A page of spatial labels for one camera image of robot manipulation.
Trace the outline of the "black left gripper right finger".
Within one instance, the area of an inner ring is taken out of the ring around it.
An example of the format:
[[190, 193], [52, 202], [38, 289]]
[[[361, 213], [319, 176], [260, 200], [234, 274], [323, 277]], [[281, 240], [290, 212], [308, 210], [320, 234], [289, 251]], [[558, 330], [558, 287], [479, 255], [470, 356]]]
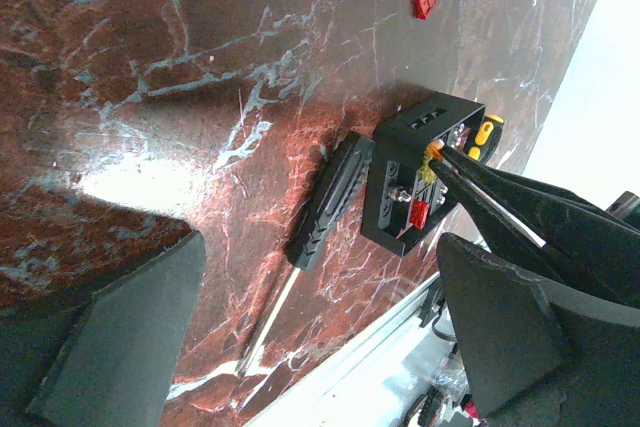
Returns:
[[636, 426], [639, 311], [451, 233], [436, 248], [473, 400], [492, 426]]

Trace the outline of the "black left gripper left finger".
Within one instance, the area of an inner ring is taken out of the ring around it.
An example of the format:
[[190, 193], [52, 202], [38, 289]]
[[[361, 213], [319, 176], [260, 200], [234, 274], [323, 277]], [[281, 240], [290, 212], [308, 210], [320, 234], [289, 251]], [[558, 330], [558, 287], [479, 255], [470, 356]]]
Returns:
[[205, 267], [194, 231], [111, 283], [3, 312], [2, 425], [159, 425]]

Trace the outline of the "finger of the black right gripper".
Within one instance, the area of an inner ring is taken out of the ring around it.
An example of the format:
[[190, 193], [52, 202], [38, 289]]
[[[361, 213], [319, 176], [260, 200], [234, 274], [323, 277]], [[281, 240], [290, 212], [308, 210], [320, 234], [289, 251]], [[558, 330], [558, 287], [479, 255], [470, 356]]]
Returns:
[[489, 250], [503, 260], [583, 293], [625, 306], [639, 305], [637, 267], [585, 266], [546, 243], [454, 166], [429, 166], [471, 216]]
[[483, 165], [444, 145], [447, 161], [547, 244], [585, 266], [637, 267], [639, 231], [566, 189]]

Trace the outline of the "orange blade fuse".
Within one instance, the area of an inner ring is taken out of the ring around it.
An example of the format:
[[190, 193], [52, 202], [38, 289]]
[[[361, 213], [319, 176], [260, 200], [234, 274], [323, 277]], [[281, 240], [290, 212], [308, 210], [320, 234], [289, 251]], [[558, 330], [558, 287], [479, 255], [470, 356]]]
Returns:
[[432, 159], [442, 160], [442, 149], [444, 146], [445, 143], [442, 140], [435, 140], [427, 145], [425, 155]]

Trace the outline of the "black fuse box base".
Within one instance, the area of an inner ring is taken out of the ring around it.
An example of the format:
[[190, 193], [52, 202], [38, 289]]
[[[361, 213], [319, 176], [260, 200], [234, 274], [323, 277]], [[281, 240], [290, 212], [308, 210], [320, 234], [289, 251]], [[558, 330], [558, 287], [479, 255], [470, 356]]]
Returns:
[[486, 107], [444, 93], [396, 113], [378, 124], [368, 171], [361, 233], [404, 257], [457, 205], [428, 169], [434, 141], [462, 150]]

